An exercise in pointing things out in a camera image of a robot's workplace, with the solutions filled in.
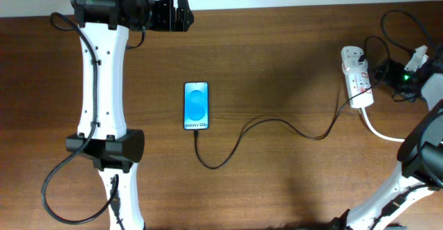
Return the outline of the blue Galaxy smartphone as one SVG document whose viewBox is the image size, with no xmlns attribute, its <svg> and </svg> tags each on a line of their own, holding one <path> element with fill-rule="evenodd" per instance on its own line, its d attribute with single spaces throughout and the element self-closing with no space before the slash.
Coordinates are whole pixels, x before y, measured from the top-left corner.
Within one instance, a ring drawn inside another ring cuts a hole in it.
<svg viewBox="0 0 443 230">
<path fill-rule="evenodd" d="M 209 90 L 207 82 L 187 82 L 184 85 L 183 128 L 209 128 Z"/>
</svg>

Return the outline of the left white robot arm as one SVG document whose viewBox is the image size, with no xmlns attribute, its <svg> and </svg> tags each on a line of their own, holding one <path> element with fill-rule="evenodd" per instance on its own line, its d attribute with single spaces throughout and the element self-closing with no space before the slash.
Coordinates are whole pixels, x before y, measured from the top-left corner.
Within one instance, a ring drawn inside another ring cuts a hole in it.
<svg viewBox="0 0 443 230">
<path fill-rule="evenodd" d="M 71 0 L 83 34 L 83 99 L 77 132 L 66 149 L 90 159 L 110 200 L 111 229 L 145 229 L 138 203 L 142 130 L 127 128 L 123 63 L 132 31 L 186 32 L 194 21 L 188 0 Z"/>
</svg>

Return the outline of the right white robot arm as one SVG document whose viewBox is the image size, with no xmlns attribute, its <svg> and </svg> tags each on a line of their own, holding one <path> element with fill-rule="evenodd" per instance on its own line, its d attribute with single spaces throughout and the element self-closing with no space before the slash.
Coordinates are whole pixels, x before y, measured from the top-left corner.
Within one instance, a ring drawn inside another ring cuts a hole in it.
<svg viewBox="0 0 443 230">
<path fill-rule="evenodd" d="M 369 199 L 331 221 L 330 229 L 385 229 L 409 206 L 442 190 L 442 56 L 415 73 L 428 114 L 401 144 L 391 176 Z"/>
</svg>

